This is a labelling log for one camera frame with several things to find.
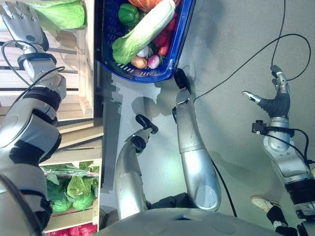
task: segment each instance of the radish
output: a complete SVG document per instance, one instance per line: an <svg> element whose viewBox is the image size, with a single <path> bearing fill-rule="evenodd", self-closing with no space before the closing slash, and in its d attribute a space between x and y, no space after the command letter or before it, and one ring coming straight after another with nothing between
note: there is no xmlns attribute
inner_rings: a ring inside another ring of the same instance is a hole
<svg viewBox="0 0 315 236"><path fill-rule="evenodd" d="M160 59L158 55L153 55L148 59L148 67L156 69L159 65Z"/></svg>

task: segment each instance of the sneaker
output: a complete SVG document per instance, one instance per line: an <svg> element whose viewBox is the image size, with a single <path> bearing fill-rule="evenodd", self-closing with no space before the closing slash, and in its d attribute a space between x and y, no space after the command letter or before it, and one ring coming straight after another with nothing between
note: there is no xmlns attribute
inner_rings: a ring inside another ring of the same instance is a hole
<svg viewBox="0 0 315 236"><path fill-rule="evenodd" d="M271 202L259 196L252 196L251 201L255 206L263 209L265 212L268 212L274 206L280 207L279 203Z"/></svg>

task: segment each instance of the red vegetable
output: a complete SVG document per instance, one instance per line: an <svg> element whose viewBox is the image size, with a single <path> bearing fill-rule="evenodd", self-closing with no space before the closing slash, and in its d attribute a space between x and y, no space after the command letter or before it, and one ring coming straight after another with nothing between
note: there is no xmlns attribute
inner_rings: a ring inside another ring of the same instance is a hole
<svg viewBox="0 0 315 236"><path fill-rule="evenodd" d="M91 236L97 232L97 225L93 225L92 223L82 225L80 231L82 236Z"/></svg>
<svg viewBox="0 0 315 236"><path fill-rule="evenodd" d="M48 233L48 235L54 235L54 236L71 236L69 233L69 229L65 230L58 230L55 232Z"/></svg>
<svg viewBox="0 0 315 236"><path fill-rule="evenodd" d="M169 48L170 43L171 43L171 36L169 35L169 36L167 37L166 43L165 43L162 47L159 48L158 54L159 54L160 56L165 57L165 56L167 55L167 52L168 52L168 48Z"/></svg>
<svg viewBox="0 0 315 236"><path fill-rule="evenodd" d="M72 227L69 232L71 236L80 236L81 235L81 231L80 231L81 225L80 226L76 226L76 227Z"/></svg>
<svg viewBox="0 0 315 236"><path fill-rule="evenodd" d="M176 25L176 21L177 21L177 17L178 17L178 13L175 12L175 15L174 15L173 19L171 20L171 22L167 26L167 30L168 31L174 31L175 25Z"/></svg>
<svg viewBox="0 0 315 236"><path fill-rule="evenodd" d="M157 37L155 37L155 39L153 39L153 42L157 44L158 46L163 46L167 41L167 37L168 37L168 30L167 28L165 28L161 31L161 33L158 34Z"/></svg>
<svg viewBox="0 0 315 236"><path fill-rule="evenodd" d="M140 8L144 12L151 11L160 1L162 0L128 0L132 5ZM181 0L174 0L176 6L181 2Z"/></svg>

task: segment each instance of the robot finger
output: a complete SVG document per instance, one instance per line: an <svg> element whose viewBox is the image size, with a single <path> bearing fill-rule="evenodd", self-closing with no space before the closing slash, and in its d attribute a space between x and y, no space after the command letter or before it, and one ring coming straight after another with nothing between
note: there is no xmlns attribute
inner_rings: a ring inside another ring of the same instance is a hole
<svg viewBox="0 0 315 236"><path fill-rule="evenodd" d="M6 1L5 4L7 5L8 9L9 9L9 12L10 12L11 15L12 15L12 19L15 18L15 17L17 17L17 16L18 16L18 17L21 17L21 16L19 15L19 13L17 12L15 6L14 6L11 2Z"/></svg>
<svg viewBox="0 0 315 236"><path fill-rule="evenodd" d="M8 14L6 13L5 9L3 8L3 6L1 4L0 4L0 15L2 17L6 17L6 18L11 19L11 17L8 16Z"/></svg>
<svg viewBox="0 0 315 236"><path fill-rule="evenodd" d="M17 8L20 10L22 17L23 17L23 15L29 15L28 11L26 10L24 3L20 2L20 1L16 1L16 5L17 5Z"/></svg>

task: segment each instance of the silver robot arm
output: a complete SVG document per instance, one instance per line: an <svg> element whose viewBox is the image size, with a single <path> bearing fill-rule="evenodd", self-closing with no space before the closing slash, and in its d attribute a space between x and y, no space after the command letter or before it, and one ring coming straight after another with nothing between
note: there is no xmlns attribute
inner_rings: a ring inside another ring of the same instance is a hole
<svg viewBox="0 0 315 236"><path fill-rule="evenodd" d="M149 141L150 134L156 134L158 128L143 115L137 115L136 121L143 126L125 140L115 167L115 188L119 219L147 210L143 192L142 174L137 154L140 154Z"/></svg>
<svg viewBox="0 0 315 236"><path fill-rule="evenodd" d="M177 123L179 151L188 195L196 207L217 210L221 204L221 189L199 132L188 89L182 89L178 93L173 115Z"/></svg>
<svg viewBox="0 0 315 236"><path fill-rule="evenodd" d="M56 59L45 53L49 45L34 11L20 2L6 4L9 12L0 5L0 14L23 50L23 55L18 58L19 65L25 68L32 82L52 71L12 105L0 127L0 173L22 193L43 230L52 209L46 200L45 176L38 164L50 158L61 142L61 135L55 127L56 111L65 98L66 82L54 70ZM2 234L26 235L25 226L19 223L23 214L12 210L14 205L6 188L0 184Z"/></svg>
<svg viewBox="0 0 315 236"><path fill-rule="evenodd" d="M288 119L289 85L279 67L274 65L271 70L276 77L273 80L277 91L275 99L264 99L248 91L242 92L245 97L265 110L270 117L268 127L263 121L257 120L253 124L252 132L266 135L263 145L270 155L274 170L291 196L297 216L314 222L315 180L308 163L292 147L294 132L290 130Z"/></svg>

